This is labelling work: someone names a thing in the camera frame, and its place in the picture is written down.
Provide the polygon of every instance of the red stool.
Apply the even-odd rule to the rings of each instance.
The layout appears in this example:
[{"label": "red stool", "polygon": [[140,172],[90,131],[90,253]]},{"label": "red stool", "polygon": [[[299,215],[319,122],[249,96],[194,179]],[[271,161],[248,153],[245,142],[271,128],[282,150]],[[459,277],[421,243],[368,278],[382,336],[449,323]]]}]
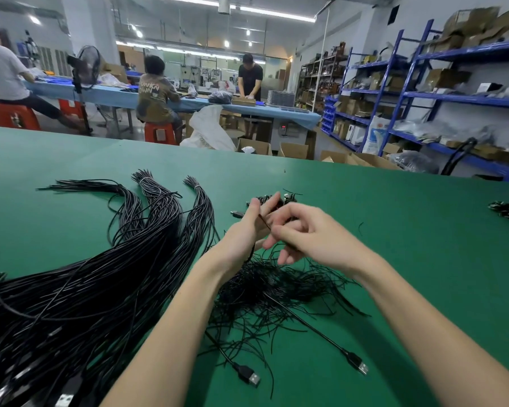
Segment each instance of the red stool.
[{"label": "red stool", "polygon": [[41,131],[40,123],[32,109],[13,104],[0,103],[0,127]]},{"label": "red stool", "polygon": [[177,145],[175,141],[174,128],[171,123],[159,125],[146,122],[145,141],[147,143]]},{"label": "red stool", "polygon": [[70,101],[59,99],[59,107],[66,116],[77,116],[80,120],[83,119],[81,103],[79,101],[74,101],[74,107],[72,107]]}]

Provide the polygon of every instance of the man in black shirt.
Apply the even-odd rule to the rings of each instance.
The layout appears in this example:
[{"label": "man in black shirt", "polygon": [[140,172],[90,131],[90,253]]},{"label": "man in black shirt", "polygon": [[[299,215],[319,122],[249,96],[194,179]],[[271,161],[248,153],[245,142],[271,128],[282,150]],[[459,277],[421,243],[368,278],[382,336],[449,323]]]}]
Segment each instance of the man in black shirt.
[{"label": "man in black shirt", "polygon": [[[239,94],[242,97],[254,98],[257,101],[262,101],[260,85],[264,72],[262,67],[255,63],[252,54],[245,54],[243,56],[243,64],[239,66],[238,71],[238,86]],[[258,118],[257,116],[249,116],[249,118]],[[250,128],[247,128],[245,138],[252,139],[253,134],[256,132],[257,122],[250,122]]]}]

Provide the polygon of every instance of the person in white shirt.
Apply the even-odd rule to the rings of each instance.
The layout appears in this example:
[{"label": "person in white shirt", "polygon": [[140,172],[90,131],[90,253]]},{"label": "person in white shirt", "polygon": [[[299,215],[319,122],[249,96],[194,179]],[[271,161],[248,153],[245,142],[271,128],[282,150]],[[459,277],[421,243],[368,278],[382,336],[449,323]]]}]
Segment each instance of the person in white shirt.
[{"label": "person in white shirt", "polygon": [[30,92],[19,75],[30,83],[35,81],[28,68],[22,64],[13,51],[3,47],[0,40],[0,102],[28,107],[57,120],[70,129],[86,132],[81,123],[70,120],[60,109]]}]

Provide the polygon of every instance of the fan stand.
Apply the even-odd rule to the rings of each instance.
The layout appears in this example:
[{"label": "fan stand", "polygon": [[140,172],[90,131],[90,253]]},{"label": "fan stand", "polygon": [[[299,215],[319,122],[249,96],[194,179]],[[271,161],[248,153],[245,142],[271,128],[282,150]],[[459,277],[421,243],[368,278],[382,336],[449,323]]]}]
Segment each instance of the fan stand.
[{"label": "fan stand", "polygon": [[81,90],[81,78],[79,78],[79,72],[78,70],[73,67],[72,68],[72,83],[74,84],[74,90],[79,96],[79,102],[81,104],[81,115],[83,117],[83,124],[85,124],[85,130],[87,131],[87,134],[92,133],[92,129],[90,128],[90,125],[88,123],[88,116],[87,116],[87,109],[85,108],[85,101],[83,100],[83,94]]}]

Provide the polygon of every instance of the hand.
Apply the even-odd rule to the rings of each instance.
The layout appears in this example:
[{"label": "hand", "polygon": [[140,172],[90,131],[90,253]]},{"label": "hand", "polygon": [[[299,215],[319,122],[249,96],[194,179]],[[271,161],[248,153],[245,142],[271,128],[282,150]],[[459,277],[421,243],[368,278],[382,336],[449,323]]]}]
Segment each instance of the hand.
[{"label": "hand", "polygon": [[279,198],[277,192],[262,206],[258,198],[253,198],[241,221],[232,225],[223,239],[205,254],[215,258],[220,263],[220,269],[224,270],[222,284],[230,280],[249,258],[255,241],[269,234],[268,226],[259,215],[266,217],[275,208]]},{"label": "hand", "polygon": [[[286,223],[291,217],[297,217],[298,220]],[[369,259],[376,256],[317,207],[288,203],[272,213],[271,221],[271,234],[263,247],[268,250],[279,240],[288,244],[280,252],[278,264],[292,264],[308,256],[352,277],[356,271],[366,268]]]}]

